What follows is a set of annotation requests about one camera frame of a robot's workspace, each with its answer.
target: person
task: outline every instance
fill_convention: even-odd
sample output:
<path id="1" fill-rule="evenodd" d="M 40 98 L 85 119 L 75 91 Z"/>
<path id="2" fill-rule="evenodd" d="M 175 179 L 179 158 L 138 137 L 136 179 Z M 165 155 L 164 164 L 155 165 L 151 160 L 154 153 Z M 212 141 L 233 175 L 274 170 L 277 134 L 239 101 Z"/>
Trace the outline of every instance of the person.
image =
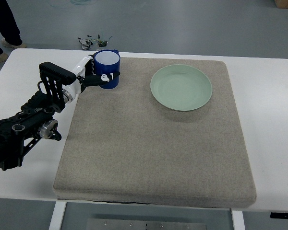
<path id="1" fill-rule="evenodd" d="M 8 48 L 26 48 L 20 38 L 20 30 L 17 27 L 13 13 L 6 0 L 0 0 L 0 33 L 4 37 L 1 44 Z M 0 62 L 6 61 L 8 55 L 0 48 Z"/>

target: black pants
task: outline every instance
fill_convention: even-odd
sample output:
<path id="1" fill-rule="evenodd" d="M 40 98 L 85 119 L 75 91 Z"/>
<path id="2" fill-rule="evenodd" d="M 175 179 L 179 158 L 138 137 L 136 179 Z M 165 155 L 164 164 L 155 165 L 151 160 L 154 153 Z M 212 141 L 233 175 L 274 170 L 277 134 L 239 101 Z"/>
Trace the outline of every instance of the black pants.
<path id="1" fill-rule="evenodd" d="M 22 44 L 20 31 L 6 0 L 0 0 L 0 33 L 5 38 L 5 41 L 11 45 L 19 46 Z"/>

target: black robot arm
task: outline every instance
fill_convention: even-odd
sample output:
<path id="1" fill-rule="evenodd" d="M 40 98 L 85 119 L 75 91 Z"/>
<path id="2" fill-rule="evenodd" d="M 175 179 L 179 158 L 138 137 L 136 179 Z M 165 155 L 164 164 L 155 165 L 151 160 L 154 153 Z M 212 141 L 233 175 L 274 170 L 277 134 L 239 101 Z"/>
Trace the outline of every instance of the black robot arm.
<path id="1" fill-rule="evenodd" d="M 40 64 L 39 70 L 39 90 L 21 106 L 20 112 L 0 120 L 0 168 L 3 170 L 21 166 L 24 156 L 42 138 L 61 140 L 57 131 L 58 122 L 53 119 L 53 115 L 55 112 L 60 113 L 69 100 L 63 85 L 79 81 L 83 91 L 87 86 L 105 84 L 105 78 L 111 81 L 120 74 L 76 76 L 50 62 Z M 40 84 L 44 84 L 46 93 L 42 92 Z M 24 141 L 29 138 L 31 141 L 24 145 Z"/>

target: metal plate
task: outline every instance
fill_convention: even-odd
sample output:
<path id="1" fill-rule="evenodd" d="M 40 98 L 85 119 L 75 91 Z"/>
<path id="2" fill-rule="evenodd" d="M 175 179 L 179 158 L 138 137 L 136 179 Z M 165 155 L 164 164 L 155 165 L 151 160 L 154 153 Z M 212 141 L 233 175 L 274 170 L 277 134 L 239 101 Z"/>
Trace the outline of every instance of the metal plate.
<path id="1" fill-rule="evenodd" d="M 87 221 L 86 230 L 206 230 L 206 225 L 200 223 L 90 218 Z"/>

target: white table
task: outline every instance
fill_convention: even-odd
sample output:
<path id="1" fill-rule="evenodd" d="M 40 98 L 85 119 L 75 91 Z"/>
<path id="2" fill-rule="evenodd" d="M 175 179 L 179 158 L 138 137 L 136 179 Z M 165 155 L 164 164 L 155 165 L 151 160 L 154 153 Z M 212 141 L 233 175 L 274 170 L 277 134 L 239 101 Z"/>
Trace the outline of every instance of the white table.
<path id="1" fill-rule="evenodd" d="M 37 91 L 38 65 L 67 70 L 93 51 L 17 49 L 0 72 L 0 120 L 20 111 Z M 120 53 L 122 57 L 220 60 L 226 63 L 245 137 L 257 201 L 248 210 L 288 212 L 288 59 Z M 0 169 L 0 197 L 56 200 L 52 191 L 76 103 L 60 114 L 61 141 L 41 140 L 23 166 Z"/>

